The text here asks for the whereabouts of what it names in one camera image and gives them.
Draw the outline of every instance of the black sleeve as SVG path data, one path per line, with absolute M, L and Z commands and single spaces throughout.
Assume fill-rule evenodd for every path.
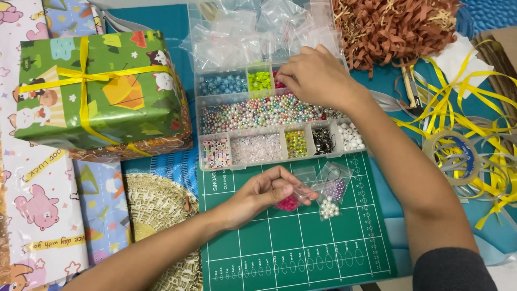
M 497 291 L 483 259 L 464 248 L 440 248 L 418 258 L 413 291 Z

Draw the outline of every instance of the brown crinkle paper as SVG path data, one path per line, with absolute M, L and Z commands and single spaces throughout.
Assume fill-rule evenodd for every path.
M 333 0 L 336 27 L 350 69 L 368 70 L 373 63 L 407 66 L 439 53 L 456 41 L 458 0 Z

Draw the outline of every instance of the woven placemat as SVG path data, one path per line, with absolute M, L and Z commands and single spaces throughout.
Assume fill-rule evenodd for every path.
M 126 195 L 135 241 L 196 215 L 196 197 L 176 182 L 150 174 L 127 174 Z M 190 211 L 185 210 L 185 197 Z M 201 291 L 203 278 L 200 251 L 171 266 L 149 290 Z

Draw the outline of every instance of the blue table surface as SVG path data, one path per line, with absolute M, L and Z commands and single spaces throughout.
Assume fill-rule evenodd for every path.
M 190 108 L 192 108 L 192 100 L 194 98 L 194 74 L 190 66 L 187 52 L 178 48 L 182 40 L 187 37 L 189 33 L 187 6 L 171 5 L 160 7 L 111 9 L 110 13 L 115 17 L 163 31 L 167 46 L 171 52 L 172 60 L 187 93 L 189 104 L 191 105 Z M 112 33 L 114 31 L 108 27 L 108 32 Z M 420 61 L 415 66 L 415 69 L 431 84 L 439 84 L 432 66 Z M 353 70 L 351 72 L 351 75 L 357 81 L 364 84 L 369 89 L 383 92 L 391 96 L 397 96 L 397 93 L 393 89 L 393 84 L 395 78 L 400 74 L 400 69 L 389 65 L 384 67 L 375 66 L 373 79 L 368 78 L 367 71 Z M 492 90 L 488 81 L 485 81 L 480 88 L 490 91 Z M 399 82 L 398 89 L 405 95 L 403 82 Z M 455 104 L 456 98 L 457 94 L 453 92 L 450 96 L 450 100 L 455 106 L 455 110 L 458 110 Z M 491 120 L 498 117 L 498 114 L 495 111 L 473 96 L 463 102 L 463 109 L 466 116 L 476 115 Z M 390 116 L 403 121 L 411 121 L 411 118 L 403 112 L 393 112 L 390 113 Z M 411 137 L 414 137 L 417 140 L 421 139 L 421 137 L 414 132 L 404 128 L 403 130 Z M 194 153 L 192 153 L 194 156 L 197 155 L 197 148 L 194 148 L 192 151 L 194 151 Z M 391 189 L 387 185 L 383 175 L 379 171 L 374 158 L 371 158 L 371 164 L 374 172 L 375 184 L 381 201 L 381 208 L 388 227 L 390 241 L 392 243 L 392 249 L 397 259 L 399 275 L 409 275 L 411 274 L 411 265 L 403 226 L 402 209 L 398 201 L 395 199 Z M 151 170 L 151 158 L 142 158 L 123 162 L 123 171 L 125 173 L 156 173 Z M 197 192 L 196 186 L 194 186 L 192 190 L 193 192 Z M 491 207 L 491 203 L 479 201 L 471 201 L 470 203 L 463 205 L 467 217 L 472 225 L 473 232 L 477 236 L 478 245 L 484 249 L 482 250 L 482 256 L 487 264 L 498 263 L 503 259 L 503 254 L 517 251 L 517 225 L 515 225 L 513 220 L 508 220 L 503 216 L 500 216 L 500 219 L 498 220 L 495 215 L 491 215 L 482 230 L 474 229 L 474 224 L 483 217 Z

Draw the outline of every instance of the pink bear print wrapping paper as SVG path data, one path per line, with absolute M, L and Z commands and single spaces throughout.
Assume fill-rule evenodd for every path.
M 88 257 L 68 152 L 11 136 L 21 114 L 15 99 L 20 41 L 48 38 L 41 0 L 0 0 L 0 13 L 0 137 L 4 170 L 11 174 L 4 179 L 11 276 L 16 291 L 28 291 L 84 270 Z

